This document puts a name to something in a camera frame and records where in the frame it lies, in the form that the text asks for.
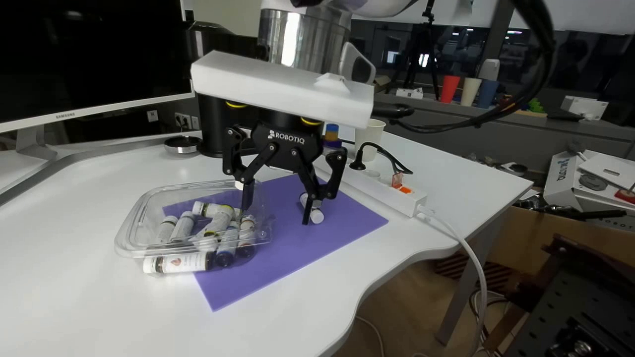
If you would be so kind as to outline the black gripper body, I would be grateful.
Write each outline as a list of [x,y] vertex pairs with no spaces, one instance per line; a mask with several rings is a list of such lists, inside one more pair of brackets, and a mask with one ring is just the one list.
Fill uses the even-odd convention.
[[319,126],[305,126],[293,116],[271,116],[257,124],[249,136],[255,153],[267,163],[315,161],[323,151]]

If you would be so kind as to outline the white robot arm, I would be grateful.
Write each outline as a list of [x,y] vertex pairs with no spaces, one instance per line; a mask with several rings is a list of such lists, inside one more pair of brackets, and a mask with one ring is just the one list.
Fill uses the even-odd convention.
[[[257,42],[271,64],[315,74],[350,74],[356,48],[346,42],[350,19],[394,19],[416,0],[275,0],[259,11]],[[215,124],[221,126],[221,165],[243,185],[241,211],[253,197],[253,177],[267,165],[293,171],[305,195],[301,223],[323,199],[335,199],[342,177],[344,149],[327,155],[331,177],[317,183],[313,161],[323,151],[323,120],[291,116],[287,110],[241,110],[215,102]]]

